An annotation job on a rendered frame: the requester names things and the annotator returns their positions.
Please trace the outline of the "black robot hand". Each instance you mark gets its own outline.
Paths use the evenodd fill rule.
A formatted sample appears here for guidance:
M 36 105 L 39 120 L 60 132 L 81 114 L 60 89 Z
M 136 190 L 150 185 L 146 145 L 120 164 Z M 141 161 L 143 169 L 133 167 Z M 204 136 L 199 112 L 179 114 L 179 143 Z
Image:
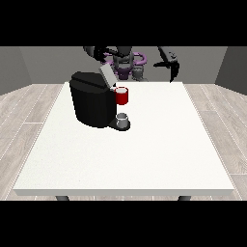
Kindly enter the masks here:
M 178 76 L 179 72 L 179 62 L 177 59 L 168 60 L 165 59 L 163 61 L 157 62 L 153 65 L 155 68 L 166 68 L 170 70 L 170 81 L 173 82 L 174 79 Z
M 111 55 L 115 55 L 115 56 L 120 55 L 120 53 L 118 51 L 109 49 L 105 46 L 96 46 L 95 50 L 94 50 L 94 58 L 97 61 L 105 63 L 106 53 L 111 54 Z

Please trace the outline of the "pale grey machine lid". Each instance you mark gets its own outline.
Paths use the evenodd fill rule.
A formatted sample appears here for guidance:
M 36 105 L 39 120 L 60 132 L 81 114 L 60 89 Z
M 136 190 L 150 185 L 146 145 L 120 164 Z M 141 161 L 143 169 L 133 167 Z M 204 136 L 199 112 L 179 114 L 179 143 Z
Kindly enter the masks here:
M 109 88 L 112 88 L 114 84 L 118 81 L 117 77 L 115 76 L 109 64 L 105 64 L 101 66 L 99 68 L 99 71 Z

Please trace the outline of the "small grey coffee pod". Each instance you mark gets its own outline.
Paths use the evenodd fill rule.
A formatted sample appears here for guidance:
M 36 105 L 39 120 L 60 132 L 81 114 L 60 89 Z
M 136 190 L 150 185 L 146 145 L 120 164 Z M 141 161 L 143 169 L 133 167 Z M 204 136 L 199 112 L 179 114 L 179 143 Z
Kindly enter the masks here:
M 143 67 L 134 67 L 132 70 L 132 78 L 137 81 L 143 79 L 144 68 Z

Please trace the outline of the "red pod holder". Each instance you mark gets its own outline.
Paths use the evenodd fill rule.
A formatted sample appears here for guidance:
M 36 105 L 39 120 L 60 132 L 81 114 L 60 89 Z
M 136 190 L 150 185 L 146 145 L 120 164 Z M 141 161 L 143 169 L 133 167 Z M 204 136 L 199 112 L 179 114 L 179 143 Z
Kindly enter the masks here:
M 119 105 L 125 105 L 128 103 L 128 88 L 118 87 L 115 89 L 116 103 Z

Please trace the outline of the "black coffee machine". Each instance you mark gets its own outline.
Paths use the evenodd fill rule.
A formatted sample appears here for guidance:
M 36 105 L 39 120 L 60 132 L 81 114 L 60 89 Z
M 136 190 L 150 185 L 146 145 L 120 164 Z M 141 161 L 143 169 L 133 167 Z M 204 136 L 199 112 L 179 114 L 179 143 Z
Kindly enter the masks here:
M 109 88 L 100 73 L 78 71 L 71 76 L 69 87 L 76 118 L 79 122 L 97 128 L 112 127 L 119 131 L 130 129 L 117 127 L 117 104 L 114 85 Z

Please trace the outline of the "small grey cup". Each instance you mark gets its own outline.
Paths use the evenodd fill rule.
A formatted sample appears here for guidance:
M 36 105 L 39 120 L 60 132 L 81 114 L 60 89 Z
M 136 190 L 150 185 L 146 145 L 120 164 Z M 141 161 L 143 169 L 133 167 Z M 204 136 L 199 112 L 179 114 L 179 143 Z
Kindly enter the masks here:
M 116 116 L 117 127 L 125 128 L 128 125 L 128 116 L 126 113 L 119 113 Z

